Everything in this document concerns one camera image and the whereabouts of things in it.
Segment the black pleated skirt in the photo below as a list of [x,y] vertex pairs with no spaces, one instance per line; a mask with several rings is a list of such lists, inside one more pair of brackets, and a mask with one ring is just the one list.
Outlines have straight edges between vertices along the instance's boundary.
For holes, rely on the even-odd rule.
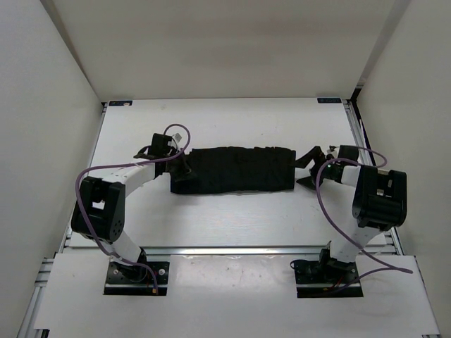
[[296,151],[283,147],[225,146],[186,155],[191,176],[171,176],[171,193],[279,192],[295,186]]

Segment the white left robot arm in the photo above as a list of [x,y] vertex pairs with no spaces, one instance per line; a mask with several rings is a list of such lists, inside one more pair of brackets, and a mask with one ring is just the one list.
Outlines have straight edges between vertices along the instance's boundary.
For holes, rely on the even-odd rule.
[[155,133],[151,144],[140,149],[134,163],[103,165],[90,170],[114,169],[105,177],[81,174],[76,181],[77,202],[71,219],[72,231],[97,244],[110,256],[116,269],[133,282],[150,271],[144,249],[125,233],[125,201],[145,184],[172,173],[191,174],[181,147],[180,134]]

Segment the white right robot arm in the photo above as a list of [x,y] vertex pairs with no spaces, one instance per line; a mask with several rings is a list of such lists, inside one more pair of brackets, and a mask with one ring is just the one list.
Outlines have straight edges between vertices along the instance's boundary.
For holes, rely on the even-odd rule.
[[367,257],[366,245],[376,236],[401,226],[407,217],[407,175],[402,171],[384,170],[381,165],[359,163],[360,146],[331,146],[327,152],[315,146],[295,162],[296,167],[310,168],[310,176],[298,184],[320,194],[326,180],[354,189],[352,222],[341,228],[331,226],[338,236],[320,252],[317,261],[292,263],[297,274],[311,282],[331,282],[356,270],[355,260],[361,253]]

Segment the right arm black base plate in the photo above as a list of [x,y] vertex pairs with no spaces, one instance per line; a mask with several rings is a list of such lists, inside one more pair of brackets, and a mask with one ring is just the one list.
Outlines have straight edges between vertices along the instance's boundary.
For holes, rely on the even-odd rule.
[[359,273],[353,263],[349,270],[341,270],[319,261],[293,260],[298,299],[314,298],[362,298]]

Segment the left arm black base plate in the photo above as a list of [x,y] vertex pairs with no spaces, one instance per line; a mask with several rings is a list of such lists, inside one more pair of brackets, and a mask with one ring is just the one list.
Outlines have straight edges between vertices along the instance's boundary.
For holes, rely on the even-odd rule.
[[110,261],[104,283],[104,295],[109,296],[165,296],[168,291],[169,261],[147,261],[147,266],[156,277],[154,278],[146,268],[121,265]]

